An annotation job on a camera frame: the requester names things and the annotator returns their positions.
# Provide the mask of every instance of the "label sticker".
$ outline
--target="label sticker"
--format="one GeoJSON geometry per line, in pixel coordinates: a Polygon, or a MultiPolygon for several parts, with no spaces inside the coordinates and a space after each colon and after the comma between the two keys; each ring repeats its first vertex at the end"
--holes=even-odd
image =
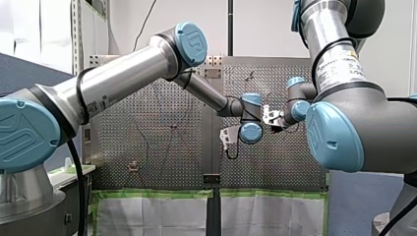
{"type": "Polygon", "coordinates": [[[322,89],[339,84],[366,81],[365,73],[354,51],[333,55],[317,68],[317,79],[322,89]]]}

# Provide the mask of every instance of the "robotic arm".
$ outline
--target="robotic arm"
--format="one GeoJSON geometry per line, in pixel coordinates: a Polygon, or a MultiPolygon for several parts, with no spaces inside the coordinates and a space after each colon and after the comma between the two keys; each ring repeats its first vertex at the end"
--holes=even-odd
{"type": "Polygon", "coordinates": [[[377,30],[385,2],[305,0],[296,9],[293,29],[308,43],[313,83],[290,80],[288,109],[275,112],[268,123],[279,131],[306,120],[311,154],[328,169],[416,171],[411,141],[417,138],[417,109],[406,100],[388,100],[367,81],[355,49],[377,30]]]}
{"type": "MultiPolygon", "coordinates": [[[[147,47],[69,81],[54,87],[35,85],[0,98],[0,231],[21,235],[21,225],[32,217],[56,218],[55,224],[62,225],[62,212],[56,208],[65,196],[52,189],[43,162],[71,141],[90,118],[158,78],[175,82],[219,116],[241,117],[240,139],[256,143],[262,136],[260,96],[225,97],[186,71],[203,63],[207,50],[200,28],[180,24],[152,36],[147,47]]],[[[36,228],[38,235],[62,235],[62,227],[44,228],[36,228]]]]}

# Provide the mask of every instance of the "blue joint cap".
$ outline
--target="blue joint cap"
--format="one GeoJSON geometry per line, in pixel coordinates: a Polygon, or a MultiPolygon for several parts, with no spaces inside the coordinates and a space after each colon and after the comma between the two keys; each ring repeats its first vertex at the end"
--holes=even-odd
{"type": "Polygon", "coordinates": [[[287,88],[290,89],[291,87],[304,82],[306,82],[306,80],[302,77],[293,77],[287,81],[287,88]]]}
{"type": "Polygon", "coordinates": [[[313,104],[306,118],[307,141],[316,161],[330,170],[360,171],[364,149],[347,116],[328,102],[313,104]]]}
{"type": "Polygon", "coordinates": [[[208,43],[205,34],[196,24],[190,22],[178,24],[175,27],[175,44],[189,66],[194,67],[205,62],[208,43]]]}
{"type": "Polygon", "coordinates": [[[261,125],[254,122],[249,122],[240,128],[239,137],[243,143],[253,145],[261,139],[262,133],[263,130],[261,125]]]}
{"type": "Polygon", "coordinates": [[[294,0],[294,7],[292,10],[292,22],[291,22],[291,31],[298,32],[299,23],[300,23],[300,4],[301,0],[294,0]]]}
{"type": "Polygon", "coordinates": [[[305,100],[299,100],[291,107],[292,118],[296,121],[304,121],[307,116],[307,110],[310,108],[310,103],[305,100]]]}
{"type": "Polygon", "coordinates": [[[259,93],[245,93],[242,95],[242,100],[257,106],[262,104],[262,98],[259,93]]]}
{"type": "Polygon", "coordinates": [[[43,106],[0,99],[0,173],[23,172],[42,164],[58,148],[61,130],[43,106]]]}

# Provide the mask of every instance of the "perforated metal panel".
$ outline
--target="perforated metal panel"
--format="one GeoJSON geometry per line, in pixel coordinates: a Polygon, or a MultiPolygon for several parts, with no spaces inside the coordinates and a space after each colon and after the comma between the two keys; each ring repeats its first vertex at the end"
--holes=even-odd
{"type": "Polygon", "coordinates": [[[91,122],[96,189],[201,189],[202,104],[158,80],[91,122]],[[138,162],[138,171],[128,166],[138,162]]]}
{"type": "MultiPolygon", "coordinates": [[[[200,69],[221,69],[222,79],[208,78],[216,89],[234,96],[260,92],[272,109],[285,107],[289,78],[310,79],[308,59],[214,58],[200,69]]],[[[98,64],[108,61],[101,59],[98,64]]],[[[236,124],[237,118],[223,119],[223,126],[236,124]]],[[[303,124],[291,134],[272,135],[265,127],[258,144],[240,144],[236,160],[224,155],[220,126],[207,106],[177,85],[158,80],[93,118],[91,156],[103,162],[93,187],[201,189],[204,173],[221,172],[223,188],[327,190],[326,171],[309,154],[303,124]],[[138,171],[129,171],[135,161],[138,171]]]]}
{"type": "MultiPolygon", "coordinates": [[[[281,110],[286,105],[286,81],[294,76],[310,79],[308,59],[224,58],[223,93],[241,96],[259,92],[263,104],[281,110]]],[[[237,118],[223,125],[239,124],[237,118]]],[[[229,150],[236,153],[236,146],[229,150]]],[[[253,146],[239,144],[239,157],[227,159],[221,150],[221,186],[225,188],[273,188],[325,191],[326,171],[310,155],[304,123],[288,133],[271,134],[264,126],[262,140],[253,146]]]]}

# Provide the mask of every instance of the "white wall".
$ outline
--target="white wall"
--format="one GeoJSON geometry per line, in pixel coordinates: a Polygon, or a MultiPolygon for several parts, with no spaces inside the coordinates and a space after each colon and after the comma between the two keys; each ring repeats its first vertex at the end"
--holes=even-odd
{"type": "MultiPolygon", "coordinates": [[[[126,54],[133,50],[135,38],[153,0],[110,0],[110,53],[126,54]]],[[[225,0],[158,0],[149,17],[138,48],[147,44],[155,33],[181,22],[199,25],[208,39],[209,52],[227,51],[227,1],[225,0]]]]}
{"type": "MultiPolygon", "coordinates": [[[[110,53],[132,51],[152,0],[110,0],[110,53]]],[[[410,91],[414,0],[387,0],[380,30],[369,39],[361,61],[370,81],[389,96],[410,91]]],[[[308,57],[297,33],[290,30],[292,0],[235,1],[236,56],[308,57]]],[[[209,54],[227,52],[226,0],[158,0],[138,46],[179,22],[198,24],[208,38],[209,54]]]]}

